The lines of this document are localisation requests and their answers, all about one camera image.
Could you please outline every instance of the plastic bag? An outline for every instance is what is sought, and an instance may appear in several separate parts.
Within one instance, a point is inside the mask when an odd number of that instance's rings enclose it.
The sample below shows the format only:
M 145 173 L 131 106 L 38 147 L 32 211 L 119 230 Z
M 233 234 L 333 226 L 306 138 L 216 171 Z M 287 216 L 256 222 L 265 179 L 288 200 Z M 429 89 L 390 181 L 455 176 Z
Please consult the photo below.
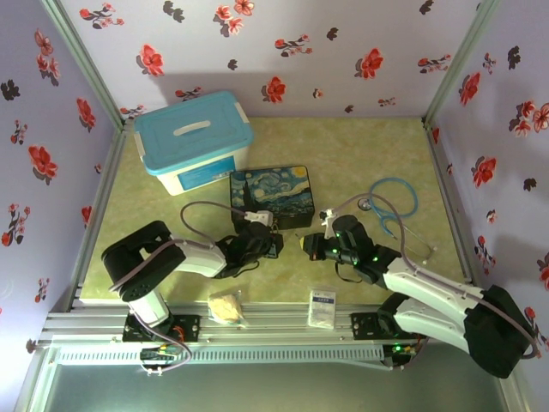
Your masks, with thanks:
M 334 329 L 335 290 L 332 288 L 312 288 L 309 297 L 309 317 L 307 324 L 313 328 Z
M 219 292 L 208 298 L 210 319 L 218 324 L 244 325 L 244 315 L 240 306 L 240 291 Z

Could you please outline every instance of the stethoscope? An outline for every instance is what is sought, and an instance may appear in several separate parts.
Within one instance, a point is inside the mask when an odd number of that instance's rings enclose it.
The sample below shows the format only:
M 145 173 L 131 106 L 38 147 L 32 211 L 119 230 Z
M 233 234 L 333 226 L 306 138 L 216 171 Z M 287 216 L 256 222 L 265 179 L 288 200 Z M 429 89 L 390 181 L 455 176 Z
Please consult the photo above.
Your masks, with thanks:
M 410 194 L 413 197 L 413 208 L 412 208 L 412 210 L 410 210 L 407 213 L 400 214 L 401 218 L 406 219 L 407 217 L 410 217 L 410 216 L 414 215 L 418 211 L 418 208 L 419 208 L 418 195 L 416 194 L 413 187 L 406 180 L 399 179 L 399 178 L 379 179 L 376 183 L 374 183 L 370 187 L 370 189 L 368 191 L 370 193 L 373 193 L 373 191 L 379 185 L 382 185 L 383 183 L 387 183 L 387 182 L 395 182 L 395 183 L 399 183 L 401 185 L 404 185 L 404 187 L 406 187 L 408 189 L 408 191 L 410 192 Z M 396 216 L 393 212 L 391 212 L 390 210 L 382 209 L 382 208 L 376 206 L 376 204 L 374 203 L 373 197 L 369 197 L 369 198 L 365 198 L 365 199 L 359 199 L 358 206 L 359 206 L 359 209 L 364 210 L 364 211 L 373 210 L 374 213 L 377 215 L 377 217 L 379 217 L 379 223 L 381 225 L 382 230 L 386 234 L 388 234 L 391 238 L 399 240 L 395 236 L 395 234 L 393 232 L 391 232 L 390 229 L 387 227 L 387 222 L 388 221 L 396 221 Z M 422 258 L 423 259 L 423 264 L 426 264 L 427 260 L 429 260 L 429 258 L 431 258 L 431 256 L 432 256 L 432 254 L 437 250 L 437 247 L 429 245 L 429 243 L 425 239 L 423 239 L 421 236 L 419 236 L 416 232 L 414 232 L 408 226 L 404 225 L 404 229 L 408 233 L 410 233 L 414 238 L 419 240 L 423 245 L 425 245 L 425 247 L 427 248 L 427 250 L 429 252 L 426 255 L 421 255 L 420 253 L 417 253 L 414 249 L 412 249 L 412 248 L 410 248 L 406 245 L 404 247 L 406 247 L 406 249 L 409 250 L 410 252 L 412 252 L 415 255 Z

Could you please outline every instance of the blue stethoscope tubing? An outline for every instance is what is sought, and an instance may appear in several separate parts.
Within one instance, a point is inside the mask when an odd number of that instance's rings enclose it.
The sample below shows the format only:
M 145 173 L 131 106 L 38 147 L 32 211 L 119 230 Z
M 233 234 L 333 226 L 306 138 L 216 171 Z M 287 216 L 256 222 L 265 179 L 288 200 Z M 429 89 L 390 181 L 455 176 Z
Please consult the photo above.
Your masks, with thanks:
M 369 192 L 373 193 L 373 191 L 379 185 L 382 185 L 383 183 L 388 183 L 388 182 L 395 182 L 395 183 L 399 183 L 401 185 L 404 185 L 404 187 L 406 187 L 408 189 L 408 191 L 410 192 L 410 194 L 413 197 L 413 208 L 412 208 L 412 210 L 410 210 L 407 213 L 400 213 L 399 215 L 401 216 L 401 218 L 405 219 L 407 217 L 411 217 L 411 216 L 415 215 L 415 213 L 418 211 L 418 208 L 419 208 L 418 195 L 415 192 L 415 190 L 413 189 L 412 185 L 410 185 L 406 180 L 400 179 L 400 178 L 379 179 L 377 182 L 375 182 L 370 187 Z M 387 228 L 387 221 L 388 220 L 396 221 L 397 219 L 396 219 L 395 214 L 393 212 L 391 212 L 390 210 L 382 209 L 382 208 L 376 206 L 376 204 L 374 203 L 374 198 L 372 196 L 370 196 L 370 198 L 368 200 L 370 201 L 371 209 L 379 217 L 379 223 L 381 224 L 381 228 L 383 229 L 383 231 L 386 234 L 388 234 L 389 236 L 392 236 L 394 238 L 395 235 Z

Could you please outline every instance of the green table surface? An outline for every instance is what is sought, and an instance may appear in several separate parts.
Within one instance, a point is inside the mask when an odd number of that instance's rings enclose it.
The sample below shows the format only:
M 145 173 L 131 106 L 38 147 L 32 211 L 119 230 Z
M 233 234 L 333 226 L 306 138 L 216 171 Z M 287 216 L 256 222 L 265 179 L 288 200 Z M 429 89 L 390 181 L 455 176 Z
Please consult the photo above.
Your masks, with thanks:
M 419 211 L 405 223 L 437 247 L 426 268 L 462 282 L 461 266 L 418 118 L 251 118 L 250 123 L 255 141 L 250 148 L 249 167 L 307 166 L 317 213 L 368 191 L 379 179 L 399 177 L 408 181 L 417 191 Z M 401 185 L 387 183 L 377 193 L 386 196 L 401 212 L 409 211 L 413 205 L 411 195 Z M 164 221 L 178 236 L 201 240 L 185 229 L 179 210 L 195 200 L 229 204 L 229 195 L 228 179 L 179 196 L 168 195 L 162 183 L 145 172 L 134 140 L 128 139 L 81 297 L 117 298 L 107 291 L 112 281 L 100 261 L 106 247 L 153 220 Z M 360 211 L 353 203 L 346 212 L 360 219 L 374 242 L 398 247 L 397 241 L 382 231 L 372 211 Z M 216 239 L 234 234 L 230 214 L 224 209 L 195 206 L 185 212 L 185 217 L 193 227 Z M 390 223 L 389 228 L 398 233 L 396 224 Z M 215 280 L 174 272 L 160 284 L 160 291 L 168 302 L 204 301 L 212 293 L 224 290 L 240 290 L 245 302 L 306 302 L 314 287 L 334 288 L 338 303 L 379 304 L 390 295 L 389 291 L 363 282 L 343 282 L 336 276 L 333 262 L 309 261 L 300 249 L 299 237 L 315 232 L 323 232 L 317 217 L 311 227 L 282 231 L 285 244 L 280 257 L 262 259 L 257 270 L 238 278 Z M 425 246 L 412 236 L 407 236 L 407 244 L 420 253 L 425 251 Z M 409 256 L 421 264 L 421 257 L 414 253 Z M 348 266 L 342 266 L 340 273 L 356 279 Z

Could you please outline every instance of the blue plastic container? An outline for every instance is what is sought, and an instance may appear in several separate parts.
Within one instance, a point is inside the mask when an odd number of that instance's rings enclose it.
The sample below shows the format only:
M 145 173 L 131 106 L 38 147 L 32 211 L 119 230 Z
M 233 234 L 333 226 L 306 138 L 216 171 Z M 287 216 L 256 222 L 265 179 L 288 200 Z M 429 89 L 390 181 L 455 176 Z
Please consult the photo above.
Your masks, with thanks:
M 134 124 L 147 173 L 168 193 L 227 178 L 248 166 L 250 121 L 233 94 L 219 92 L 144 114 Z

